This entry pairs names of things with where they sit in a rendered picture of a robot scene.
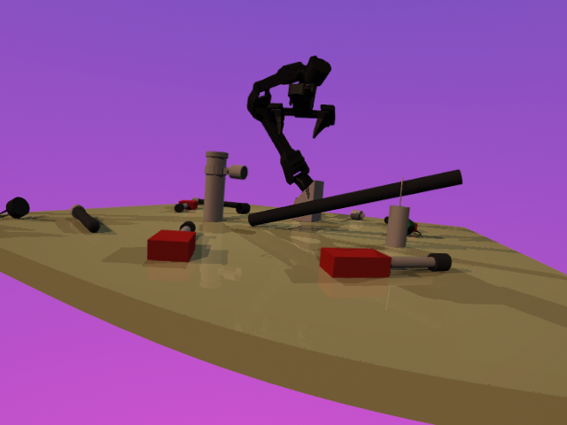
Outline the long dark grey pipe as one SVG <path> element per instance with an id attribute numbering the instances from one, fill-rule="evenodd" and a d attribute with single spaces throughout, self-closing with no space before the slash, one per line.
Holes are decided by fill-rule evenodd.
<path id="1" fill-rule="evenodd" d="M 460 169 L 441 174 L 431 174 L 413 180 L 403 181 L 401 196 L 404 197 L 433 189 L 443 189 L 458 184 L 462 185 Z M 397 198 L 400 197 L 400 187 L 401 182 L 395 182 L 372 189 L 361 189 L 333 197 L 325 197 L 300 204 L 251 213 L 248 215 L 248 222 L 251 226 L 256 226 L 355 205 L 363 205 L 388 198 Z"/>

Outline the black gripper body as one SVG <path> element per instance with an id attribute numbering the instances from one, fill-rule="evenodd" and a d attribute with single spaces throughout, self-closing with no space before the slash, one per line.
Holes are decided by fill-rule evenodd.
<path id="1" fill-rule="evenodd" d="M 268 104 L 268 117 L 273 122 L 271 109 L 281 109 L 283 121 L 284 116 L 293 116 L 306 119 L 317 119 L 318 111 L 328 111 L 330 115 L 330 124 L 335 125 L 335 106 L 333 104 L 321 104 L 321 110 L 313 110 L 315 97 L 311 97 L 311 105 L 305 102 L 293 102 L 293 107 L 283 107 L 283 104 Z"/>

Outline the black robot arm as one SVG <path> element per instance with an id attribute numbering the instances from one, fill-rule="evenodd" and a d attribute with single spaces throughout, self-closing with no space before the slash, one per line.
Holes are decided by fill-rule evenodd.
<path id="1" fill-rule="evenodd" d="M 299 150 L 295 151 L 290 146 L 283 132 L 279 136 L 277 125 L 269 120 L 267 109 L 271 99 L 270 89 L 280 84 L 290 84 L 288 92 L 289 104 L 306 101 L 306 104 L 310 106 L 311 97 L 316 95 L 316 87 L 323 84 L 330 71 L 330 63 L 315 55 L 310 57 L 307 65 L 301 62 L 291 63 L 279 68 L 276 74 L 261 81 L 256 81 L 252 85 L 252 91 L 247 98 L 246 108 L 248 112 L 254 119 L 261 121 L 262 126 L 280 154 L 280 164 L 283 168 L 286 182 L 290 185 L 295 182 L 302 192 L 313 182 L 313 179 L 308 175 L 310 168 L 301 152 Z M 299 83 L 294 83 L 296 81 Z M 259 97 L 260 92 L 263 91 L 265 91 L 265 96 Z M 300 171 L 301 173 L 296 174 Z"/>

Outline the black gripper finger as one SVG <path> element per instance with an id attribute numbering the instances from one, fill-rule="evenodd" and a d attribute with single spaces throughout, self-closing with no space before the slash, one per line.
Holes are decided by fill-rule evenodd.
<path id="1" fill-rule="evenodd" d="M 330 126 L 330 115 L 328 111 L 318 111 L 317 121 L 315 123 L 315 128 L 313 131 L 313 138 L 319 135 L 319 133 L 326 127 Z"/>
<path id="2" fill-rule="evenodd" d="M 281 109 L 271 109 L 271 116 L 275 125 L 277 125 L 278 134 L 281 136 L 284 129 L 284 119 Z"/>

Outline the grey post with cap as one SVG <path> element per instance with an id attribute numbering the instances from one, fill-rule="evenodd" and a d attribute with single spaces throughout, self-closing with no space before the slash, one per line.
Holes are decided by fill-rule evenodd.
<path id="1" fill-rule="evenodd" d="M 227 167 L 229 154 L 222 151 L 206 151 L 207 166 Z M 206 174 L 203 220 L 223 221 L 226 175 Z"/>

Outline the black rod with tan end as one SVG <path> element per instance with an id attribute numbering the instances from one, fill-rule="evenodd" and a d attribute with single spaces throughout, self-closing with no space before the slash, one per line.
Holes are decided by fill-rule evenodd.
<path id="1" fill-rule="evenodd" d="M 96 233 L 100 229 L 100 224 L 93 217 L 86 213 L 86 210 L 80 205 L 73 205 L 70 209 L 73 217 L 78 219 L 92 233 Z"/>
<path id="2" fill-rule="evenodd" d="M 204 199 L 201 199 L 199 197 L 192 197 L 191 200 L 197 200 L 198 201 L 198 205 L 203 205 L 204 204 Z M 224 206 L 227 207 L 236 207 L 238 203 L 237 202 L 228 202 L 228 201 L 224 201 Z"/>

